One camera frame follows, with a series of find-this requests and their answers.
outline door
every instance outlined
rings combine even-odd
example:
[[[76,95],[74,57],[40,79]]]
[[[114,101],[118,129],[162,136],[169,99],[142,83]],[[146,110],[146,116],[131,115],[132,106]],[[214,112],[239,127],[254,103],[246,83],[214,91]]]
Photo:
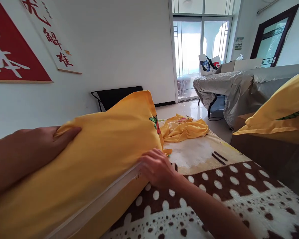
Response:
[[[231,17],[173,17],[178,99],[197,98],[194,79],[200,76],[198,56],[226,59]]]
[[[195,98],[193,81],[199,76],[201,18],[174,17],[173,23],[178,98]]]
[[[263,58],[261,67],[276,66],[298,7],[299,4],[259,25],[250,58]]]

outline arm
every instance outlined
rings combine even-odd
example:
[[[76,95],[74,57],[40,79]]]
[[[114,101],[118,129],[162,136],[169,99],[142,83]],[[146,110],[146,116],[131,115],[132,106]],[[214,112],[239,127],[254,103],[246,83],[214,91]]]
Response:
[[[0,139],[0,192],[55,159],[81,131],[54,138],[59,127],[22,129]]]
[[[216,239],[255,238],[240,219],[221,202],[177,173],[160,150],[153,149],[143,154],[139,161],[143,163],[141,173],[150,183],[179,193]]]

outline red banner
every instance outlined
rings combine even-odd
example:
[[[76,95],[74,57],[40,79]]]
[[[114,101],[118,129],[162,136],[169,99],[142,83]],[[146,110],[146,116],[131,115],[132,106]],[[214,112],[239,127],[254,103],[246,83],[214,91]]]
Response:
[[[52,83],[1,3],[0,82]]]

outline bed sheet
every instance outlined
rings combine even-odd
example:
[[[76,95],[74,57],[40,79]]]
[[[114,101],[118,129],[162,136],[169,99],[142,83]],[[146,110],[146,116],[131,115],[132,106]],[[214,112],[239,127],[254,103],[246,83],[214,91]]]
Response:
[[[164,147],[173,149],[170,161],[179,173],[221,201],[256,238],[299,238],[299,196],[212,131]],[[102,236],[184,237],[213,238],[183,198],[151,184]]]

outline yellow cloth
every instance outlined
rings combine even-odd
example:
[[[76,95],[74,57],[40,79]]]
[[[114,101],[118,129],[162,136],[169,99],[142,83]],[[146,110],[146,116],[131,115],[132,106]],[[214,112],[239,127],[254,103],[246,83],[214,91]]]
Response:
[[[280,87],[234,135],[246,133],[299,144],[299,74]]]
[[[107,112],[61,126],[58,135],[74,126],[82,131],[54,161],[0,196],[0,238],[44,238],[134,166],[142,153],[161,150],[154,118],[150,92],[140,91]],[[142,175],[130,181],[72,238],[100,237],[146,184]]]
[[[176,114],[167,119],[161,128],[164,142],[181,142],[189,138],[205,136],[208,125],[202,119],[193,119]]]

